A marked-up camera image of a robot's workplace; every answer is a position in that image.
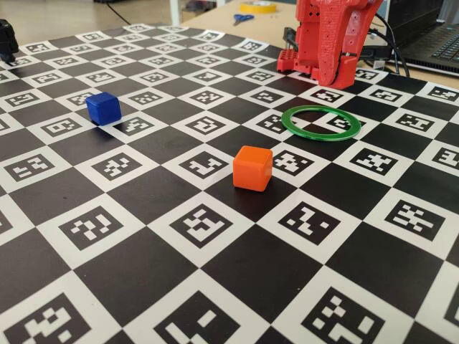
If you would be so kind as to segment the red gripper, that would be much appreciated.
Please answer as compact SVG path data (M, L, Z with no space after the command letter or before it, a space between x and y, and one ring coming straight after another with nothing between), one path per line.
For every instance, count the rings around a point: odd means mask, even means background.
M382 3L382 0L345 0L344 4L351 11L350 22L347 25L345 35L343 33L344 6L320 5L320 47L318 53L320 85L333 83L340 51L343 56L360 58L363 47L361 23L372 22Z

